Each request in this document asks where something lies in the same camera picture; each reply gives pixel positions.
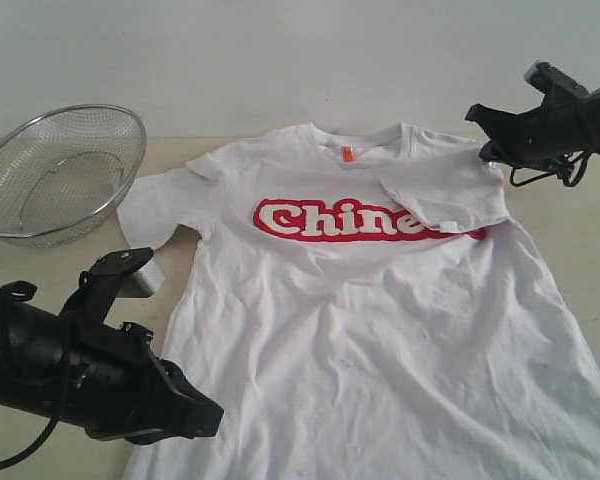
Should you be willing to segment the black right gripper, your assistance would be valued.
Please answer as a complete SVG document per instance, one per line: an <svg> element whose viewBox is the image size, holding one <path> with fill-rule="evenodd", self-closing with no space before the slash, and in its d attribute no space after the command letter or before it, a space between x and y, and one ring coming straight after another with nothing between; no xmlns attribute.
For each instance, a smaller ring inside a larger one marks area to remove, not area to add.
<svg viewBox="0 0 600 480"><path fill-rule="evenodd" d="M599 108L598 101L586 101L514 114L476 103L465 120L476 123L490 139L479 152L483 161L520 168L577 151L597 153L590 122Z"/></svg>

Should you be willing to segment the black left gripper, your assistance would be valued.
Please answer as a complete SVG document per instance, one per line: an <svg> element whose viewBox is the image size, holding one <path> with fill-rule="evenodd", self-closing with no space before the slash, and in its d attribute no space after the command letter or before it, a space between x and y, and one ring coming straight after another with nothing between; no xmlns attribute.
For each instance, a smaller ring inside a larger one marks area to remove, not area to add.
<svg viewBox="0 0 600 480"><path fill-rule="evenodd" d="M76 324L67 418L95 440L150 445L171 438L211 438L224 409L194 388L175 363L156 357L153 332Z"/></svg>

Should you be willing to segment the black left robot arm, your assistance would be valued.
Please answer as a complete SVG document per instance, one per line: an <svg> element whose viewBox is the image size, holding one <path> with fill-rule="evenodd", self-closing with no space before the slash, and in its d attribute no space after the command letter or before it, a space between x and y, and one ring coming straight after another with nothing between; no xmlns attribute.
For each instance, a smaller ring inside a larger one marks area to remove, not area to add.
<svg viewBox="0 0 600 480"><path fill-rule="evenodd" d="M54 315L30 304L35 292L22 281L0 288L0 405L57 415L100 441L218 433L223 408L154 355L151 330L90 320L85 306Z"/></svg>

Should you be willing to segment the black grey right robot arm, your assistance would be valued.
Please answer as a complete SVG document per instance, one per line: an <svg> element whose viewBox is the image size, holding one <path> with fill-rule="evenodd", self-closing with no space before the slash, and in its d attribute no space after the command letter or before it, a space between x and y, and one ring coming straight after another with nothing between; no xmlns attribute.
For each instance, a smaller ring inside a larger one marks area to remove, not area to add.
<svg viewBox="0 0 600 480"><path fill-rule="evenodd" d="M489 138L480 157L516 168L547 171L575 152L600 155L600 89L590 93L573 79L529 78L544 94L540 106L510 113L471 106L465 116Z"/></svg>

